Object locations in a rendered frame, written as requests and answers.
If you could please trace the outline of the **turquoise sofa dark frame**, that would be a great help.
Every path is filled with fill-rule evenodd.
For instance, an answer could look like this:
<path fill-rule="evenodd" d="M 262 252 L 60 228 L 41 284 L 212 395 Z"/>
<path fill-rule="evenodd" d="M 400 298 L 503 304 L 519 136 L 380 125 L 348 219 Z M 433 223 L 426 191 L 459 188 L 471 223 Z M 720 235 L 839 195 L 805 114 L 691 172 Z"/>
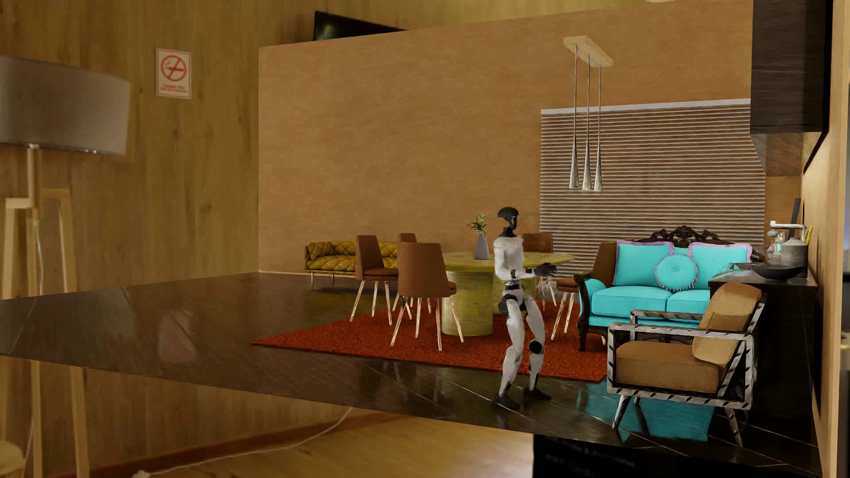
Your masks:
<path fill-rule="evenodd" d="M 674 245 L 674 254 L 688 255 L 691 243 L 733 244 L 721 240 L 717 234 L 710 231 L 696 231 L 686 225 L 672 231 L 660 230 L 650 237 L 640 240 L 626 239 L 638 243 L 670 242 Z M 765 256 L 752 247 L 750 262 L 764 262 Z M 591 324 L 603 326 L 605 335 L 598 334 L 602 339 L 607 338 L 607 328 L 613 322 L 628 322 L 632 310 L 653 310 L 678 314 L 705 313 L 710 302 L 709 289 L 691 288 L 679 292 L 670 292 L 663 288 L 623 286 L 603 288 L 591 295 Z"/>

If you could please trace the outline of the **dark wall cabinet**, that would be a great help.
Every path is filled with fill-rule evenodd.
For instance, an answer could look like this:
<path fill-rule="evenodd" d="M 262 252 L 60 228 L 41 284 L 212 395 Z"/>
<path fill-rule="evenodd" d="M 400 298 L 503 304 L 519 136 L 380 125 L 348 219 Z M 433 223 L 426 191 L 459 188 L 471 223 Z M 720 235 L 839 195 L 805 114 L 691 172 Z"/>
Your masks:
<path fill-rule="evenodd" d="M 805 172 L 829 131 L 833 0 L 753 0 L 750 136 L 768 177 Z"/>

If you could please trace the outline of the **round yellow-green dining table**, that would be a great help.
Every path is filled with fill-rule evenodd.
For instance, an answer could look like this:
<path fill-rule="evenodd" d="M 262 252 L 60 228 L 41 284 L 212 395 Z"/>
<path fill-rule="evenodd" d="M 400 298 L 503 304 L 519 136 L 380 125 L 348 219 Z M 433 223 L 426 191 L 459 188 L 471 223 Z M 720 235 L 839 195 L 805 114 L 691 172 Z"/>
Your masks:
<path fill-rule="evenodd" d="M 459 313 L 464 338 L 493 333 L 493 316 L 499 312 L 497 304 L 504 286 L 504 282 L 494 274 L 494 255 L 491 252 L 489 259 L 475 259 L 473 252 L 443 253 L 448 280 L 456 284 L 456 294 L 452 299 Z M 533 268 L 542 263 L 562 265 L 574 259 L 576 256 L 572 254 L 524 252 L 522 268 Z M 525 294 L 536 299 L 535 280 L 526 278 L 521 283 Z M 441 301 L 441 331 L 457 336 L 459 333 L 450 299 Z"/>

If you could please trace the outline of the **silver cone pendant lamp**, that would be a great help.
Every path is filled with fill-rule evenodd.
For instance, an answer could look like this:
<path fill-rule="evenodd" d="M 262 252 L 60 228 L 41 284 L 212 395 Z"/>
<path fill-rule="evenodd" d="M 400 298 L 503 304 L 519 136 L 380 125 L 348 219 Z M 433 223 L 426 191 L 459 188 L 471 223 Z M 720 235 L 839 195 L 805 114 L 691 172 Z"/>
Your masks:
<path fill-rule="evenodd" d="M 597 125 L 598 138 L 597 138 L 597 154 L 596 154 L 596 161 L 595 161 L 595 167 L 594 167 L 594 168 L 595 168 L 595 177 L 594 177 L 594 187 L 593 187 L 593 190 L 594 190 L 595 192 L 602 192 L 602 191 L 603 191 L 603 177 L 602 177 L 602 170 L 601 170 L 601 153 L 602 153 L 602 138 L 601 138 L 601 134 L 602 134 L 602 83 L 603 83 L 603 82 L 602 82 L 602 75 L 603 75 L 603 73 L 602 73 L 602 67 L 600 66 L 600 67 L 599 67 L 599 87 L 598 87 L 598 93 L 599 93 L 599 99 L 598 99 L 598 125 Z"/>
<path fill-rule="evenodd" d="M 578 60 L 579 60 L 579 48 L 576 42 L 572 44 L 572 51 L 574 53 L 574 67 L 573 67 L 573 132 L 572 132 L 572 150 L 570 154 L 570 168 L 569 168 L 569 180 L 568 180 L 568 188 L 575 190 L 578 189 L 578 177 L 577 177 L 577 92 L 578 92 L 578 83 L 577 83 L 577 71 L 578 71 Z"/>
<path fill-rule="evenodd" d="M 591 54 L 587 53 L 587 111 L 586 111 L 586 148 L 584 153 L 583 163 L 583 179 L 582 190 L 591 190 L 591 175 L 590 175 L 590 113 L 591 113 Z"/>

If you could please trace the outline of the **floor lamp grey shade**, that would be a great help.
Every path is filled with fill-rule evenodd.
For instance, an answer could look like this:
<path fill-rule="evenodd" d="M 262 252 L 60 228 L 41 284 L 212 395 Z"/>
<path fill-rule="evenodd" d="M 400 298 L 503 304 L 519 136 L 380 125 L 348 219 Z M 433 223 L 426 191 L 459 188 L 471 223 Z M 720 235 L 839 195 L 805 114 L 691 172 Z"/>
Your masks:
<path fill-rule="evenodd" d="M 46 188 L 42 151 L 67 150 L 93 155 L 127 153 L 131 84 L 126 79 L 80 67 L 0 55 L 0 145 L 27 153 L 27 195 L 6 197 L 0 299 L 12 299 L 18 211 L 27 212 L 27 284 L 30 296 L 42 293 L 43 253 L 40 222 L 44 200 L 58 201 L 58 227 L 64 292 L 76 292 L 77 253 L 69 188 Z M 27 453 L 33 478 L 43 478 L 41 369 L 30 365 L 31 424 Z M 6 440 L 10 369 L 0 365 L 0 440 Z M 77 478 L 90 477 L 84 372 L 72 368 L 70 398 Z"/>

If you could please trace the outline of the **grey pot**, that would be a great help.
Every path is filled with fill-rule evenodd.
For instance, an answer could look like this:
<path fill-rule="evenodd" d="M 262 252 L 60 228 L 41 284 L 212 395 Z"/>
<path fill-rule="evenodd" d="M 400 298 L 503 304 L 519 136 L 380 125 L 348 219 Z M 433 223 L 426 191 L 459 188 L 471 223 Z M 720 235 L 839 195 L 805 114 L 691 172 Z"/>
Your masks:
<path fill-rule="evenodd" d="M 808 245 L 801 238 L 789 237 L 781 246 L 780 264 L 798 268 L 795 278 L 808 276 Z"/>

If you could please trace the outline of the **round turquoise cushion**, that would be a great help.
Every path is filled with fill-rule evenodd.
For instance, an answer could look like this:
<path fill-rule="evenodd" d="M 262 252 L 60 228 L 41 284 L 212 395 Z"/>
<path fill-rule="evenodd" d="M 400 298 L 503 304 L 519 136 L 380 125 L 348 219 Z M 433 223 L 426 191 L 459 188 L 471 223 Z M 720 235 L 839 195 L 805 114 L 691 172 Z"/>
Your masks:
<path fill-rule="evenodd" d="M 654 267 L 659 287 L 674 293 L 694 288 L 698 275 L 695 261 L 685 254 L 670 254 Z"/>

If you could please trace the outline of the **yellow tufted sofa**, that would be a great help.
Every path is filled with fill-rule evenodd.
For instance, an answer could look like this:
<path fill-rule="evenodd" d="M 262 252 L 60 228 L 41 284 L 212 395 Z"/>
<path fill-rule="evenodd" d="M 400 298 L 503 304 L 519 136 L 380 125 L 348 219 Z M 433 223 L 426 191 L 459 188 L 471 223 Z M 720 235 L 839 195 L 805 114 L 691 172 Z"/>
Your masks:
<path fill-rule="evenodd" d="M 356 241 L 308 243 L 304 251 L 304 269 L 310 274 L 311 289 L 315 275 L 355 276 Z"/>

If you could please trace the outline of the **red rug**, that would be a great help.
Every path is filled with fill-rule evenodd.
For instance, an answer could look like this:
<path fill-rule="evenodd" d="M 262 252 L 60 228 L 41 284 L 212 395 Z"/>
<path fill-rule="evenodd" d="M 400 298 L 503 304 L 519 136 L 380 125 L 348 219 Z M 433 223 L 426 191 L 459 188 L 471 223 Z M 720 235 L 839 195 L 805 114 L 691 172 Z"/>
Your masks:
<path fill-rule="evenodd" d="M 405 319 L 391 344 L 394 326 L 388 324 L 385 311 L 377 317 L 357 316 L 355 320 L 337 320 L 313 328 L 287 332 L 253 341 L 253 345 L 330 352 L 382 359 L 478 368 L 502 371 L 505 351 L 511 341 L 506 329 L 506 317 L 493 315 L 493 333 L 485 336 L 442 334 L 442 350 L 438 349 L 435 315 L 423 312 L 419 335 L 415 337 L 415 321 Z M 556 340 L 546 340 L 543 377 L 568 378 L 597 383 L 607 374 L 607 347 L 600 336 L 587 337 L 586 349 L 578 351 L 577 326 L 571 324 L 567 333 Z"/>

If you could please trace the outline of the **no smoking sign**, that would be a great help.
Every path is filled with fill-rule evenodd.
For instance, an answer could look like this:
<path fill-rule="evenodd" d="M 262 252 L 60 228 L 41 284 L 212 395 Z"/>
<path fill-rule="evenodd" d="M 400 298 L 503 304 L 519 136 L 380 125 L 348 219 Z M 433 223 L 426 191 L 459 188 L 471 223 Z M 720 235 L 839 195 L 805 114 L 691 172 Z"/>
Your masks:
<path fill-rule="evenodd" d="M 155 93 L 159 97 L 192 98 L 191 52 L 155 49 Z"/>

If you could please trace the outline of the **grey vase with plant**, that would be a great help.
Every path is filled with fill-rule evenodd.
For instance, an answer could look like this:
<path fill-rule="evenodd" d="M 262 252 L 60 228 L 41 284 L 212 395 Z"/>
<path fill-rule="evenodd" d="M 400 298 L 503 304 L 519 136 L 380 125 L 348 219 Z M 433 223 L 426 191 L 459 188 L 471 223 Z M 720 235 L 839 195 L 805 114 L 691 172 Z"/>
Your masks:
<path fill-rule="evenodd" d="M 490 258 L 490 250 L 487 244 L 487 233 L 485 230 L 487 226 L 487 216 L 487 214 L 479 212 L 474 221 L 467 223 L 467 227 L 472 229 L 478 235 L 473 255 L 474 259 L 477 260 L 486 260 Z"/>

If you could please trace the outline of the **window blinds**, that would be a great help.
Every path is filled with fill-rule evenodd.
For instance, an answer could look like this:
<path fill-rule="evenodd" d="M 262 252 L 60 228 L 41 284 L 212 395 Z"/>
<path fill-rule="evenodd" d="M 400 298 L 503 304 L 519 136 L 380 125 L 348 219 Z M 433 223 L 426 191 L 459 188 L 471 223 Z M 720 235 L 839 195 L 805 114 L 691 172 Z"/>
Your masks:
<path fill-rule="evenodd" d="M 577 114 L 578 189 L 568 188 L 573 107 L 541 110 L 540 230 L 589 270 L 601 242 L 686 225 L 762 247 L 766 176 L 750 136 L 750 99 L 602 107 L 603 191 L 595 192 L 598 109 L 590 113 L 591 190 L 582 190 L 586 111 Z"/>

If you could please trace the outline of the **dark bowl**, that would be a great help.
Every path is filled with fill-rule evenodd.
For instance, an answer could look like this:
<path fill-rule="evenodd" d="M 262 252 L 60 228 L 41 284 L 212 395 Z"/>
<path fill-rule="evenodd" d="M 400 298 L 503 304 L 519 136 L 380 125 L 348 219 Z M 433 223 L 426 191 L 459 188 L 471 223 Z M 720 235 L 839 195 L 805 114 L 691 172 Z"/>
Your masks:
<path fill-rule="evenodd" d="M 804 266 L 786 266 L 767 263 L 750 263 L 750 268 L 760 277 L 776 281 L 788 281 L 791 278 L 800 277 L 805 269 Z"/>

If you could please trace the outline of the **round wooden stool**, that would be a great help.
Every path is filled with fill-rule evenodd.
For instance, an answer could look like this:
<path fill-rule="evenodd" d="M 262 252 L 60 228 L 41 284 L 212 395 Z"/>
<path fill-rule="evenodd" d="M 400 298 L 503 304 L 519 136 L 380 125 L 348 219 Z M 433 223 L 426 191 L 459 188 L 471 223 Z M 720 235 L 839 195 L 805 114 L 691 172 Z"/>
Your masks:
<path fill-rule="evenodd" d="M 24 478 L 27 460 L 21 449 L 7 440 L 0 440 L 0 478 Z"/>

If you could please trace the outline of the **square turquoise cushion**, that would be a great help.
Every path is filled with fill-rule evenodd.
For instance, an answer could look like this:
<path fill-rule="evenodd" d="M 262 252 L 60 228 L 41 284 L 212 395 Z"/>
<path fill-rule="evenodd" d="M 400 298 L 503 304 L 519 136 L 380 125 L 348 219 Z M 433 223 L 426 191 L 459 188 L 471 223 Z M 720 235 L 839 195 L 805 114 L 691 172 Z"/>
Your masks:
<path fill-rule="evenodd" d="M 614 287 L 639 286 L 660 288 L 654 276 L 655 266 L 674 253 L 670 242 L 638 243 L 618 240 Z"/>
<path fill-rule="evenodd" d="M 688 256 L 697 267 L 695 289 L 709 289 L 709 280 L 729 264 L 749 263 L 752 247 L 748 243 L 728 245 L 691 243 Z"/>

